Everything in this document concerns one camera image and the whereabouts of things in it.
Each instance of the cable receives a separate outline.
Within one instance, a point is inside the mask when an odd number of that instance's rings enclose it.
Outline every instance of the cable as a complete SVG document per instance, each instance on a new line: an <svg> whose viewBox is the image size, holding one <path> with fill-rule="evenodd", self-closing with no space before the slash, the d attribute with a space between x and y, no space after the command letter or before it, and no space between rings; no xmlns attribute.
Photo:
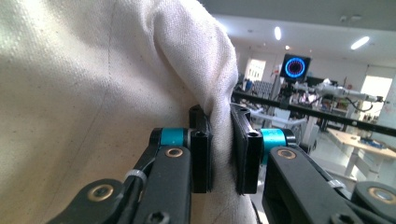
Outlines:
<svg viewBox="0 0 396 224"><path fill-rule="evenodd" d="M251 205L253 205L254 213L256 213L257 224L262 224L262 221L260 220L260 217L259 217L259 212L257 211L256 205L254 204L253 201L251 201Z"/></svg>
<svg viewBox="0 0 396 224"><path fill-rule="evenodd" d="M346 100L348 100L353 105L353 107L355 109L359 110L360 112L367 112L367 111L373 109L373 103L372 102L370 102L370 108L363 110L363 109L359 109L349 98L346 98Z"/></svg>
<svg viewBox="0 0 396 224"><path fill-rule="evenodd" d="M388 220L380 217L379 215L377 215L371 211L365 210L365 209L357 206L356 204L352 203L349 200L345 200L345 202L346 202L346 205L348 205L356 213L356 215L358 215L358 217L360 217L367 223L390 224L390 222Z"/></svg>
<svg viewBox="0 0 396 224"><path fill-rule="evenodd" d="M143 181L139 177L135 177L131 183L130 193L125 193L126 202L124 207L122 208L122 212L120 214L120 218L117 223L131 223L134 219L134 214L137 210L137 204L139 201L140 193L143 189Z"/></svg>

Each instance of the screw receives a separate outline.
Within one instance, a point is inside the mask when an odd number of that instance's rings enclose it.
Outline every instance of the screw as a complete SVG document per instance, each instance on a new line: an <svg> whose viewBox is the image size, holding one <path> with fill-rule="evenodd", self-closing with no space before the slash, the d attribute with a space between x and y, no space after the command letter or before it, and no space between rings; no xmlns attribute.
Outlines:
<svg viewBox="0 0 396 224"><path fill-rule="evenodd" d="M288 159L288 160L292 160L292 159L296 158L296 154L286 148L282 148L282 149L278 150L277 155L280 157L283 157L285 159Z"/></svg>
<svg viewBox="0 0 396 224"><path fill-rule="evenodd" d="M376 191L375 192L376 196L378 196L378 198L385 200L385 201L391 201L392 200L392 195L386 191Z"/></svg>
<svg viewBox="0 0 396 224"><path fill-rule="evenodd" d="M170 217L165 212L150 213L146 219L145 224L167 224L170 221Z"/></svg>
<svg viewBox="0 0 396 224"><path fill-rule="evenodd" d="M113 190L114 188L108 184L96 186L88 192L88 199L93 202L101 202L110 197Z"/></svg>
<svg viewBox="0 0 396 224"><path fill-rule="evenodd" d="M332 223L333 224L353 224L355 221L352 217L344 214L335 214L332 216Z"/></svg>
<svg viewBox="0 0 396 224"><path fill-rule="evenodd" d="M195 134L195 136L197 136L197 137L205 137L206 134L201 133L201 132L197 132L197 133Z"/></svg>

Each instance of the desk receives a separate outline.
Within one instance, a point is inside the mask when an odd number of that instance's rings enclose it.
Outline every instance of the desk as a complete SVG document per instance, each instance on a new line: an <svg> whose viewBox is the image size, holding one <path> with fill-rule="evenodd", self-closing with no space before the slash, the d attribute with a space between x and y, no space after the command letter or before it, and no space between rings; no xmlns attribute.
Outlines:
<svg viewBox="0 0 396 224"><path fill-rule="evenodd" d="M381 164L385 158L392 158L396 160L396 153L388 148L380 149L371 147L359 142L359 136L351 133L343 133L333 129L327 129L332 137L344 146L353 147L352 155L346 166L344 175L350 177L352 169L357 166L361 172L366 176L367 180L377 180ZM359 157L359 151L363 150L373 155L374 164L367 164L362 158Z"/></svg>

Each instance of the floor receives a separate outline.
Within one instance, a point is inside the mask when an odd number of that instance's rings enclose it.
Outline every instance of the floor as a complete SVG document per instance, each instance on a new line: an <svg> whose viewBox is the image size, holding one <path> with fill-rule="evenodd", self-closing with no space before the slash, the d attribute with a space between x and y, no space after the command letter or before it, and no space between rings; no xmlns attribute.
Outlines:
<svg viewBox="0 0 396 224"><path fill-rule="evenodd" d="M351 152L352 149L341 150L339 147L337 147L328 137L328 133L319 133L317 138L317 148L311 152L310 156L323 169L333 170L333 171L340 170L339 173L342 173L342 168L347 166L347 162ZM395 171L396 171L396 162L394 160L384 160L377 181L396 188L394 184L396 182ZM360 174L357 168L353 170L352 175L356 178L357 181L363 181L365 179L365 177L362 174ZM340 181L343 181L346 184L346 188L349 191L353 190L354 188L353 181L345 180L337 175L332 175L332 176ZM250 195L250 198L258 209L261 222L263 224L266 224L268 223L268 220L262 208L263 188L264 188L263 182L259 181L258 193L254 195Z"/></svg>

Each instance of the white wall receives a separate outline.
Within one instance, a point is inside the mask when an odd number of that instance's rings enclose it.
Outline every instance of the white wall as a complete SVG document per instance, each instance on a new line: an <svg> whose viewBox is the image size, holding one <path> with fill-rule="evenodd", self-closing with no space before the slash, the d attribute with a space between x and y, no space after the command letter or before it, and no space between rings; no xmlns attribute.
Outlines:
<svg viewBox="0 0 396 224"><path fill-rule="evenodd" d="M238 62L238 73L245 74L248 66L248 60L250 58L250 50L248 48L242 48L238 45L235 46L236 60Z"/></svg>
<svg viewBox="0 0 396 224"><path fill-rule="evenodd" d="M387 77L393 79L395 75L396 75L396 68L370 65L367 69L367 76Z"/></svg>
<svg viewBox="0 0 396 224"><path fill-rule="evenodd" d="M389 104L384 104L381 113L378 117L378 122L376 124L381 126L386 126L390 128L396 127L396 76L394 76L392 84L387 95L387 101ZM373 138L379 141L385 142L386 144L395 147L396 137L381 133L373 133Z"/></svg>
<svg viewBox="0 0 396 224"><path fill-rule="evenodd" d="M361 92L366 94L374 95L374 96L382 96L384 99L387 99L387 95L390 89L390 85L392 84L392 77L372 77L367 75L366 79L364 79L363 87L361 88ZM382 103L370 103L367 101L363 102L361 109L372 108L367 112L361 112L359 119L362 120L365 115L370 116L379 116L383 104Z"/></svg>
<svg viewBox="0 0 396 224"><path fill-rule="evenodd" d="M249 59L249 61L247 62L247 69L245 71L245 78L250 79L253 82L261 81L265 65L266 61Z"/></svg>
<svg viewBox="0 0 396 224"><path fill-rule="evenodd" d="M264 69L264 73L262 76L263 81L273 81L274 76L271 77L271 74L275 68L280 63L283 63L284 54L274 54L267 52L251 52L246 53L246 50L243 51L243 48L236 48L237 54L240 51L240 60L238 64L238 68L240 71L245 71L246 66L248 64L249 59L257 59L266 61L266 66ZM355 91L360 91L363 85L364 79L366 77L367 64L363 63L350 63L348 61L329 61L329 60L321 60L316 59L315 57L312 59L311 64L309 66L308 72L312 72L313 77L321 77L321 78L329 78L331 80L335 80L338 84L343 85L344 79L346 78L346 86L348 84L352 85L352 89Z"/></svg>

